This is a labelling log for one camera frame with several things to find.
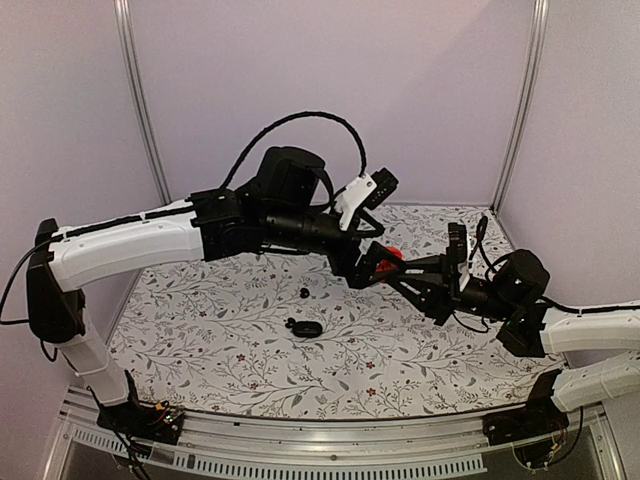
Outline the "black earbud charging case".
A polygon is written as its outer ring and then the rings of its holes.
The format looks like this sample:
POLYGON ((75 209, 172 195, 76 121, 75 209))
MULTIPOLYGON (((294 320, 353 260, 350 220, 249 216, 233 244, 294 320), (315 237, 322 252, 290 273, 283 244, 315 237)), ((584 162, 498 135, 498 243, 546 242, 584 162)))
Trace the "black earbud charging case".
POLYGON ((323 327, 315 321, 300 321, 292 324, 291 331, 298 338, 317 338, 323 333, 323 327))

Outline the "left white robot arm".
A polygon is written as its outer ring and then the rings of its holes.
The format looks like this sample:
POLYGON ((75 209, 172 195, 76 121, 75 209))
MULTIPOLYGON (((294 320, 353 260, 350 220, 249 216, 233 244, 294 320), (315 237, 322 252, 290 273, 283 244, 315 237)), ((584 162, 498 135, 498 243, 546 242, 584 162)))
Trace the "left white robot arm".
POLYGON ((317 253, 332 272, 356 283, 375 271, 359 260, 360 243, 382 234, 370 213, 397 188, 387 169, 361 173, 328 200, 324 161, 297 147, 268 149, 244 185, 191 194, 164 208, 75 229, 43 221, 26 272, 29 326, 55 345, 93 391, 111 419, 128 434, 148 426, 135 385, 118 367, 86 314, 83 287, 105 277, 150 266, 214 261, 241 253, 317 253))

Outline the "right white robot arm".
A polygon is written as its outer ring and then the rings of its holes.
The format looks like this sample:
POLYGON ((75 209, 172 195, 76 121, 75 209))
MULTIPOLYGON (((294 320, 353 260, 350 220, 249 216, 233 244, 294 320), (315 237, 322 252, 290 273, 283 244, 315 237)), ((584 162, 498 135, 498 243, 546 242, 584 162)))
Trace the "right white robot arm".
POLYGON ((569 412, 638 392, 638 306, 566 307, 545 298, 550 274, 529 250, 501 257, 499 269, 484 278, 471 275, 454 253, 387 261, 386 283, 436 324, 459 313, 498 322, 497 340, 516 357, 615 351, 595 364, 540 376, 532 402, 517 415, 524 435, 539 435, 554 422, 556 410, 569 412))

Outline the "floral patterned table mat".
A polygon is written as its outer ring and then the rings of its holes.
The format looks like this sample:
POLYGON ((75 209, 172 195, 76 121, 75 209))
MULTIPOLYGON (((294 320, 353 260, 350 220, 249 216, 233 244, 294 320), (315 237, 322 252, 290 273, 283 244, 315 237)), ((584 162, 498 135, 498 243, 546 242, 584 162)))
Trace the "floral patterned table mat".
POLYGON ((144 401, 320 420, 516 404, 565 363, 517 358, 466 314, 436 326, 386 285, 350 289, 318 255, 149 268, 109 346, 144 401), (298 338, 288 318, 323 333, 298 338))

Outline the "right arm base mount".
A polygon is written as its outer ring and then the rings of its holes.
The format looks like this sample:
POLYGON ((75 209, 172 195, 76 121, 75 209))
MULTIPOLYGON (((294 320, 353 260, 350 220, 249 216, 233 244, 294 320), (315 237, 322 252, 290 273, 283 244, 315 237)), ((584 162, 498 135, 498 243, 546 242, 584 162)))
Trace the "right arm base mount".
POLYGON ((540 375, 523 406, 487 414, 482 431, 491 446, 550 434, 569 426, 568 416, 551 400, 559 369, 540 375))

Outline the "aluminium front rail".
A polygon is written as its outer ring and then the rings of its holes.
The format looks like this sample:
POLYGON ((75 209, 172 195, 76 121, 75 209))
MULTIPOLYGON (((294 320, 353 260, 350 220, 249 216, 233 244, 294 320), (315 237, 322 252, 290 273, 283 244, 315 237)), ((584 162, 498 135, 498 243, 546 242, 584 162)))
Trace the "aluminium front rail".
POLYGON ((144 442, 134 468, 71 391, 54 424, 45 479, 627 479, 605 411, 570 415, 559 460, 535 468, 546 436, 491 444, 483 414, 356 421, 259 419, 189 411, 174 445, 144 442))

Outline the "right aluminium frame post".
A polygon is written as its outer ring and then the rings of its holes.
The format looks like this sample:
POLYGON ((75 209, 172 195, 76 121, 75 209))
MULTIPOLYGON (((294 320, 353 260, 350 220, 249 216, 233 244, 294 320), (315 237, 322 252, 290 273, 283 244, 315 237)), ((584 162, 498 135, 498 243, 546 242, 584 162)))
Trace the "right aluminium frame post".
POLYGON ((510 130, 498 183, 492 198, 491 209, 498 217, 502 211, 511 180, 515 171, 519 151, 524 137, 529 111, 535 95, 535 87, 544 50, 549 14, 549 1, 536 0, 533 3, 530 35, 524 65, 524 74, 516 105, 515 116, 510 130))

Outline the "aluminium frame post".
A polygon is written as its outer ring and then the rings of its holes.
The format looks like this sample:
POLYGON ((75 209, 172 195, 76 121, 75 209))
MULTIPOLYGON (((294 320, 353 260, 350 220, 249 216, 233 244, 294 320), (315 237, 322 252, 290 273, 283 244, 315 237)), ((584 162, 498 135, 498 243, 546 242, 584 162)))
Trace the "aluminium frame post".
POLYGON ((529 111, 535 95, 535 87, 544 50, 549 14, 549 1, 536 0, 533 3, 530 35, 524 65, 524 74, 516 105, 515 116, 510 130, 498 183, 492 198, 491 209, 498 217, 502 211, 511 180, 515 171, 519 151, 524 137, 529 111))
POLYGON ((144 92, 143 80, 135 45, 130 2, 127 0, 115 0, 114 11, 125 73, 151 177, 154 181, 160 201, 163 204, 168 204, 172 201, 172 196, 160 158, 144 92))

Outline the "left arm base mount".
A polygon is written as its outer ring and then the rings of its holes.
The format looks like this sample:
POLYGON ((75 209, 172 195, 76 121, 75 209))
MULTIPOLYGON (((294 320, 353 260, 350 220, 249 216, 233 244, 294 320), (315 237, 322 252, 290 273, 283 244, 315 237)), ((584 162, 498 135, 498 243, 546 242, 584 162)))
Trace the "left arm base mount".
POLYGON ((154 442, 176 445, 184 424, 184 409, 162 401, 153 406, 139 401, 135 382, 125 371, 127 400, 115 406, 99 406, 97 425, 113 432, 154 442))

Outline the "left aluminium frame post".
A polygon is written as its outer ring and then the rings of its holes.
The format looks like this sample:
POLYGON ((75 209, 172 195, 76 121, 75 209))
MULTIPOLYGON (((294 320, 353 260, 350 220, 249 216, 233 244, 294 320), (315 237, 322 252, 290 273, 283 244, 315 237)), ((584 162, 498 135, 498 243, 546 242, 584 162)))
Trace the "left aluminium frame post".
POLYGON ((172 201, 172 196, 160 158, 144 92, 143 80, 135 45, 130 2, 127 0, 115 0, 114 11, 125 73, 151 177, 154 181, 160 201, 163 204, 168 204, 172 201))

